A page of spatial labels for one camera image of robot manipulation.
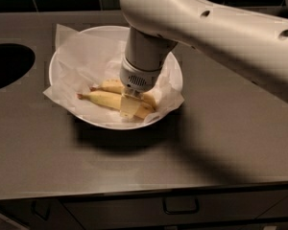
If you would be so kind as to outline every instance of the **drawer front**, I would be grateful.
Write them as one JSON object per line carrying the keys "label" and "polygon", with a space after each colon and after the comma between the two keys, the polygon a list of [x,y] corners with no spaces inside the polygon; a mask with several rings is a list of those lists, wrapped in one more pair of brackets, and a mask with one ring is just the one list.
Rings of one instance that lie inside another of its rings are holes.
{"label": "drawer front", "polygon": [[33,230],[82,230],[82,226],[55,199],[17,199],[0,202],[0,211],[7,217]]}
{"label": "drawer front", "polygon": [[240,228],[240,230],[288,230],[288,222],[247,225]]}
{"label": "drawer front", "polygon": [[286,218],[288,217],[288,196],[281,200],[276,206],[271,208],[265,214],[260,216],[261,219]]}
{"label": "drawer front", "polygon": [[183,230],[241,230],[243,226],[217,226],[217,227],[192,227],[192,228],[184,228]]}
{"label": "drawer front", "polygon": [[110,229],[255,219],[287,195],[288,191],[270,191],[66,202],[64,206],[86,230]]}

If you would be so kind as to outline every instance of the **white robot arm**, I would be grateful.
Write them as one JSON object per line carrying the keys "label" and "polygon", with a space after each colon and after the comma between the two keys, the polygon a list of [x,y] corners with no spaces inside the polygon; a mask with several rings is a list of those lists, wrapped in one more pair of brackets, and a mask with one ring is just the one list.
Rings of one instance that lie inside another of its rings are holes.
{"label": "white robot arm", "polygon": [[121,81],[154,87],[177,42],[197,48],[288,102],[288,19],[206,0],[120,0],[131,25]]}

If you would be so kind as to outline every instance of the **gray countertop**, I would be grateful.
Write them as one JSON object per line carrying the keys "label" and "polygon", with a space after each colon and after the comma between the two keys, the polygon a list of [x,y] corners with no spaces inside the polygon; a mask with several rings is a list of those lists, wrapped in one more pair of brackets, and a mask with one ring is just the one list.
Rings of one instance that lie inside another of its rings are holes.
{"label": "gray countertop", "polygon": [[288,104],[183,45],[185,102],[152,126],[103,129],[52,103],[42,92],[57,24],[127,25],[120,11],[0,14],[0,43],[36,53],[0,89],[0,199],[288,181]]}

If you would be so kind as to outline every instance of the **white paper liner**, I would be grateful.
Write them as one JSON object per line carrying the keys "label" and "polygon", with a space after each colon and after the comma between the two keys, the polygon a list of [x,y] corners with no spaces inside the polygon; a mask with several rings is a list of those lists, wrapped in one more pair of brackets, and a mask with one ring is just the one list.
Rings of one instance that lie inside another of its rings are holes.
{"label": "white paper liner", "polygon": [[183,97],[175,86],[182,85],[182,82],[178,82],[182,78],[173,76],[180,73],[180,69],[168,58],[152,89],[157,103],[156,113],[148,115],[145,120],[128,120],[122,118],[119,111],[78,100],[77,93],[88,93],[89,87],[98,86],[104,80],[119,79],[126,40],[85,34],[58,25],[56,53],[50,66],[52,86],[44,94],[80,119],[95,126],[112,129],[144,127],[179,108]]}

